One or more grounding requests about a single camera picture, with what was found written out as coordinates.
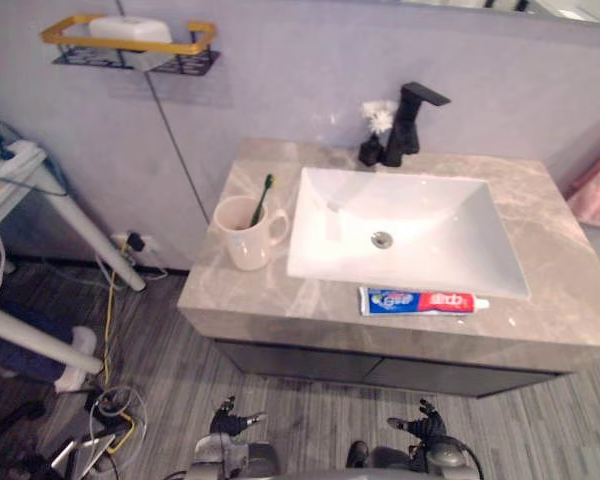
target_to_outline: sink drain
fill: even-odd
[[[376,232],[371,235],[371,243],[376,247],[385,250],[393,245],[393,237],[387,232]]]

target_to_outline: gray wall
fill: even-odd
[[[360,103],[395,99],[410,80],[452,99],[423,107],[423,150],[538,159],[561,188],[600,155],[599,26],[355,1],[123,5],[180,40],[189,19],[218,25],[222,57],[206,77],[150,75],[207,215],[241,137],[356,145]],[[37,40],[79,11],[115,6],[0,1],[0,118],[56,155],[104,228],[151,233],[169,265],[187,268],[205,221],[144,77],[50,65],[55,49]],[[29,198],[5,226],[11,249],[84,257],[79,241],[52,240],[65,229],[46,214]]]

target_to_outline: marble countertop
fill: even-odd
[[[366,168],[357,152],[247,139],[222,198],[259,196],[293,218],[305,166],[461,176],[488,182],[529,285],[528,300],[491,297],[458,318],[363,317],[358,285],[286,275],[287,238],[255,272],[235,269],[210,226],[178,303],[205,336],[544,371],[573,371],[600,358],[600,262],[545,167],[536,161],[418,154],[398,169]]]

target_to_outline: wall outlet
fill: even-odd
[[[111,239],[118,248],[121,248],[128,235],[128,233],[114,233],[111,235]],[[144,253],[145,250],[153,250],[154,252],[160,251],[160,245],[158,245],[157,240],[151,235],[140,235],[140,238],[142,238],[142,241],[144,242],[144,249],[140,253]]]

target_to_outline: white flower decoration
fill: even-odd
[[[379,135],[393,126],[398,104],[390,100],[377,100],[362,104],[362,115],[369,120],[369,130]]]

